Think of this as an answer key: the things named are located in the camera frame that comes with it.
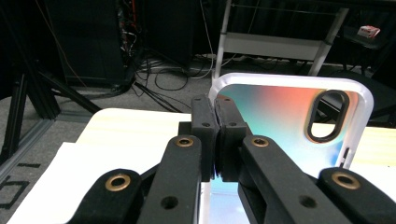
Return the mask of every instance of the black cable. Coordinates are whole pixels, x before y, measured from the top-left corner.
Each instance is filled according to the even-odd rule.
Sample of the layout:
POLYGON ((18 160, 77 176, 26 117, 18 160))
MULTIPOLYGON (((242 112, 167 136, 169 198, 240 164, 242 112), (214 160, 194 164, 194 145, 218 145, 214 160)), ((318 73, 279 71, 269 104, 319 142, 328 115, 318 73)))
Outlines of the black cable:
POLYGON ((201 64, 201 68, 198 70, 198 72, 196 72, 193 75, 188 75, 188 77, 196 77, 196 76, 198 76, 202 72, 202 70, 204 70, 205 63, 206 63, 206 61, 203 60, 203 62, 201 64))
POLYGON ((158 62, 152 63, 149 59, 146 59, 146 61, 144 61, 144 66, 140 66, 138 69, 138 72, 143 73, 143 72, 147 72, 146 69, 148 68, 148 66, 152 69, 155 68, 157 66, 161 66, 164 64, 164 60, 159 60, 158 62))
MULTIPOLYGON (((126 72, 134 73, 135 76, 138 76, 137 72, 134 70, 134 68, 136 68, 138 66, 140 66, 140 64, 138 65, 135 61, 131 61, 126 72)), ((127 92, 129 89, 132 88, 134 82, 135 82, 135 78, 133 77, 132 80, 128 84, 116 86, 115 88, 112 89, 111 92, 105 92, 105 93, 99 93, 99 94, 81 94, 81 95, 89 100, 99 100, 99 99, 111 98, 111 97, 122 95, 125 92, 127 92)), ((52 90, 52 92, 57 96, 67 97, 67 96, 64 96, 61 92, 54 91, 54 90, 52 90)))
POLYGON ((180 91, 187 85, 188 82, 189 82, 189 77, 186 76, 186 74, 183 71, 175 71, 175 70, 171 70, 171 69, 168 69, 168 68, 164 68, 164 69, 160 70, 159 72, 157 72, 156 76, 155 76, 155 79, 154 79, 155 86, 157 88, 163 90, 163 91, 180 91), (171 74, 171 75, 181 74, 185 78, 185 81, 184 81, 184 83, 183 83, 183 85, 181 87, 174 88, 174 89, 166 89, 166 88, 164 88, 164 87, 162 87, 162 86, 160 86, 158 84, 158 76, 159 76, 159 74, 164 74, 164 73, 171 74))
POLYGON ((136 82, 135 83, 136 87, 139 88, 142 92, 144 92, 145 94, 147 94, 152 100, 154 100, 158 105, 162 106, 163 108, 165 108, 166 110, 168 110, 169 112, 178 112, 178 113, 182 113, 181 110, 177 109, 176 107, 174 107, 173 105, 171 105, 169 102, 167 102, 165 99, 163 99, 161 96, 162 94, 159 94, 158 92, 155 91, 151 91, 150 89, 148 89, 147 87, 143 86, 142 84, 136 82))
POLYGON ((149 54, 146 56, 146 63, 150 63, 150 67, 160 66, 165 63, 165 59, 163 57, 153 54, 149 49, 146 49, 146 53, 149 54))
POLYGON ((337 73, 356 74, 355 72, 350 71, 349 69, 347 69, 347 70, 338 69, 338 70, 331 71, 331 72, 330 72, 327 76, 325 76, 325 77, 331 77, 331 76, 333 76, 333 75, 335 75, 335 74, 337 74, 337 73))
POLYGON ((131 89, 134 91, 134 94, 136 94, 137 97, 140 97, 144 94, 143 91, 142 91, 142 93, 138 94, 137 91, 134 89, 134 86, 132 86, 131 89))
POLYGON ((350 68, 348 69, 348 71, 352 71, 355 67, 356 67, 356 64, 354 64, 352 67, 350 67, 350 68))
POLYGON ((161 95, 161 96, 164 96, 164 97, 166 97, 166 98, 169 98, 169 99, 171 99, 171 100, 174 100, 174 101, 176 101, 176 102, 179 102, 179 103, 183 104, 184 106, 186 106, 188 109, 191 109, 191 107, 190 107, 189 105, 186 105, 186 104, 184 104, 183 102, 181 102, 181 101, 179 101, 179 100, 177 100, 177 99, 175 99, 175 98, 173 98, 173 97, 170 97, 170 96, 167 96, 167 95, 158 93, 158 92, 156 92, 156 94, 159 94, 159 95, 161 95))
POLYGON ((143 64, 146 66, 146 77, 141 77, 140 74, 139 74, 139 72, 141 73, 141 72, 143 71, 144 68, 141 68, 141 69, 135 71, 135 74, 136 74, 136 76, 139 77, 141 80, 146 81, 145 86, 147 86, 148 83, 149 83, 149 75, 150 75, 150 72, 151 72, 151 65, 150 65, 150 63, 149 63, 149 57, 147 56, 147 53, 145 53, 145 56, 146 56, 146 60, 143 61, 143 62, 140 64, 139 67, 141 68, 141 67, 143 66, 143 64))
POLYGON ((278 62, 279 62, 278 58, 276 58, 276 59, 272 58, 271 60, 266 60, 266 61, 264 61, 262 63, 255 63, 254 60, 253 60, 253 62, 243 62, 242 61, 241 63, 254 65, 254 66, 260 67, 262 70, 265 70, 265 71, 272 71, 272 70, 274 70, 277 67, 278 62), (276 60, 276 62, 275 62, 275 64, 272 67, 268 67, 267 68, 267 67, 262 66, 263 64, 271 63, 273 60, 276 60))
POLYGON ((209 59, 207 56, 204 56, 202 54, 194 55, 193 59, 197 59, 197 60, 202 61, 204 63, 210 63, 211 62, 211 59, 209 59))
POLYGON ((77 74, 77 72, 74 70, 73 66, 70 64, 68 57, 66 55, 66 53, 64 52, 64 47, 61 45, 61 43, 59 42, 58 36, 55 34, 55 32, 53 31, 52 27, 50 26, 50 22, 47 20, 47 17, 43 11, 43 9, 41 8, 40 4, 38 3, 37 0, 35 0, 35 4, 37 5, 37 8, 44 20, 44 23, 46 23, 52 37, 53 40, 56 44, 56 46, 58 47, 59 51, 61 52, 63 58, 64 58, 64 63, 67 65, 67 67, 70 69, 70 71, 72 72, 72 74, 75 76, 75 78, 84 86, 87 87, 87 85, 82 81, 81 77, 77 74))
POLYGON ((297 69, 297 71, 294 73, 295 75, 300 75, 301 71, 305 68, 305 66, 308 64, 308 61, 304 61, 303 64, 297 69))

